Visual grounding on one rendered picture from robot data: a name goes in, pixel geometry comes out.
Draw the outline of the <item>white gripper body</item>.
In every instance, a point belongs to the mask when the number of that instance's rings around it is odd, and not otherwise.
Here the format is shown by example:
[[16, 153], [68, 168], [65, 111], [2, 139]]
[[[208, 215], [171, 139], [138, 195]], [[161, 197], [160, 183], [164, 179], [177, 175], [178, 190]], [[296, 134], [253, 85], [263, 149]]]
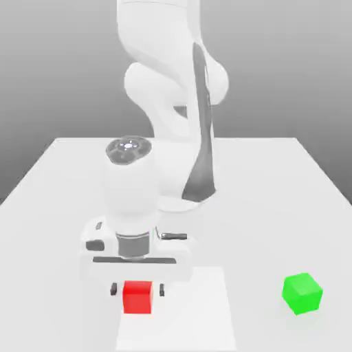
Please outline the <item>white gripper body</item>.
[[192, 272], [188, 250], [151, 250], [148, 254], [128, 258], [115, 247], [103, 251], [78, 251], [80, 273], [102, 282], [152, 281], [167, 283], [188, 279]]

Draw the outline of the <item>small red cube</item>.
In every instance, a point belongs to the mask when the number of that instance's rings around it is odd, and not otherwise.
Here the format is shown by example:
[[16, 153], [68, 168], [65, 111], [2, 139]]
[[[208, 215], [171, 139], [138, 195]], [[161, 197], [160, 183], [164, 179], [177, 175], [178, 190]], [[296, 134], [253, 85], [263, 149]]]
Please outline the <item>small red cube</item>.
[[126, 280], [122, 289], [122, 304], [125, 314], [150, 314], [153, 302], [151, 281]]

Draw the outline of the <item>small green cube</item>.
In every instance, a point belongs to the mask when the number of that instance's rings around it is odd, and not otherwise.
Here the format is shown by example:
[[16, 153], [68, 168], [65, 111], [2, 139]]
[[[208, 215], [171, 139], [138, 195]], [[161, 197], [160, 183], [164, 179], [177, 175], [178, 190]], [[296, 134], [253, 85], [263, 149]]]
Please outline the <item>small green cube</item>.
[[295, 274], [284, 279], [282, 298], [295, 315], [318, 310], [322, 295], [323, 288], [309, 273]]

